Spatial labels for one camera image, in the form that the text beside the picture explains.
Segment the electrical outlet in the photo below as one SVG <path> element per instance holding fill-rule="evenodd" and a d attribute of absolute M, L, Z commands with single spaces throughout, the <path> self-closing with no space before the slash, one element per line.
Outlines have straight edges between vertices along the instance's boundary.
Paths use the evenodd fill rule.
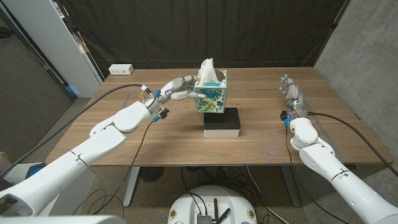
<path fill-rule="evenodd" d="M 108 69 L 112 75 L 130 75 L 134 70 L 131 64 L 112 64 Z"/>

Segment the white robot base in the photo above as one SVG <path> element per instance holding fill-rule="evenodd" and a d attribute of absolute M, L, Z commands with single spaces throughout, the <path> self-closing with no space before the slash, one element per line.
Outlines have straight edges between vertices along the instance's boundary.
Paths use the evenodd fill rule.
<path fill-rule="evenodd" d="M 211 218 L 208 218 L 212 219 L 213 222 L 218 220 L 217 223 L 220 224 L 257 223 L 256 214 L 250 202 L 229 188 L 204 185 L 192 189 L 190 193 L 192 193 L 192 197 L 197 201 L 198 205 L 196 205 L 189 193 L 181 195 L 170 209 L 168 224 L 208 223 L 206 218 L 201 217 L 201 215 L 206 216 L 205 205 L 196 195 L 199 195 L 205 202 L 207 216 L 210 216 Z M 200 207 L 201 215 L 199 215 L 198 206 Z"/>

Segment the gray floor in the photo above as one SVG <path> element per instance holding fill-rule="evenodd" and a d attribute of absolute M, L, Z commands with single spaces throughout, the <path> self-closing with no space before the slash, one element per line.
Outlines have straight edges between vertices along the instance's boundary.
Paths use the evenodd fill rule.
<path fill-rule="evenodd" d="M 79 111 L 86 105 L 89 99 L 77 98 L 66 113 L 59 119 L 54 127 L 49 131 L 52 133 L 63 124 L 69 117 Z M 51 149 L 60 140 L 65 130 L 58 136 L 52 139 L 49 143 L 39 149 L 36 153 L 28 157 L 24 162 L 42 162 L 49 154 Z M 212 175 L 216 176 L 219 170 L 218 167 L 205 167 L 205 169 Z M 223 168 L 230 177 L 237 177 L 242 174 L 248 177 L 247 171 L 244 167 L 224 167 Z M 309 198 L 300 191 L 303 206 L 295 208 L 291 206 L 288 193 L 282 178 L 281 171 L 277 166 L 262 166 L 251 167 L 253 177 L 259 184 L 267 203 L 271 209 L 284 217 L 290 223 L 340 223 L 334 218 L 330 217 L 321 211 Z M 113 194 L 117 189 L 119 183 L 123 180 L 127 167 L 92 167 L 91 170 L 96 174 L 96 179 L 92 185 L 91 192 L 97 189 L 103 189 L 107 194 Z M 163 176 L 156 182 L 145 183 L 139 181 L 136 189 L 136 194 L 129 208 L 124 209 L 124 219 L 127 223 L 167 223 L 167 215 L 173 202 L 184 193 L 185 189 L 182 184 L 181 167 L 166 167 Z M 322 207 L 327 209 L 334 215 L 346 220 L 350 223 L 361 223 L 358 216 L 349 208 L 343 199 L 334 191 L 333 187 L 316 173 L 310 171 L 308 168 L 301 166 L 296 167 L 300 182 L 306 188 L 307 192 L 316 200 Z M 212 184 L 203 174 L 199 172 L 183 171 L 185 181 L 189 189 L 198 187 L 203 184 Z M 358 176 L 365 178 L 365 181 L 374 187 L 375 190 L 383 192 L 383 197 L 390 202 L 398 202 L 398 197 L 394 192 L 398 191 L 397 184 L 380 184 L 383 182 L 391 182 L 386 180 L 390 178 L 389 170 L 385 170 L 383 166 L 362 166 L 355 170 Z M 235 186 L 226 185 L 233 190 L 239 192 Z M 121 187 L 121 190 L 116 195 L 120 199 L 124 197 L 126 184 Z M 252 196 L 248 191 L 249 201 L 254 205 Z M 82 210 L 82 214 L 92 214 L 103 203 L 103 199 L 93 203 L 95 200 L 103 195 L 102 192 L 95 193 L 89 198 Z M 257 207 L 257 217 L 261 223 L 265 215 L 266 208 L 261 203 L 260 198 L 254 194 L 254 199 Z M 112 200 L 107 207 L 100 212 L 100 214 L 112 214 L 121 216 L 122 206 L 116 199 Z"/>

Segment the black curtain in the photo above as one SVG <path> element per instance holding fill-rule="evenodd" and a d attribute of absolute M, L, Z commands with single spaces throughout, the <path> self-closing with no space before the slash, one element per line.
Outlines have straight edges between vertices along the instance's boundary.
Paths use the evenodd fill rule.
<path fill-rule="evenodd" d="M 104 74 L 134 68 L 305 67 L 339 1 L 62 0 Z"/>

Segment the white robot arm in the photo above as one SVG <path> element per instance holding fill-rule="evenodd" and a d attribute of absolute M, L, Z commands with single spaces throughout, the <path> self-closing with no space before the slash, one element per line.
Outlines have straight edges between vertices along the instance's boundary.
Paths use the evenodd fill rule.
<path fill-rule="evenodd" d="M 106 156 L 122 145 L 126 137 L 146 122 L 154 113 L 153 121 L 164 119 L 169 112 L 162 105 L 171 100 L 188 97 L 205 97 L 191 93 L 195 84 L 194 76 L 176 78 L 161 90 L 149 92 L 145 104 L 137 101 L 118 111 L 114 116 L 97 124 L 90 132 L 90 138 L 71 151 L 59 157 L 32 177 L 0 192 L 0 217 L 30 217 L 39 213 L 76 177 L 98 159 Z"/>
<path fill-rule="evenodd" d="M 301 103 L 303 95 L 293 80 L 285 74 L 280 88 L 288 99 L 292 147 L 299 151 L 303 163 L 330 182 L 348 205 L 365 223 L 398 223 L 398 208 L 384 200 L 376 191 L 345 167 L 333 148 L 318 137 L 306 117 Z"/>

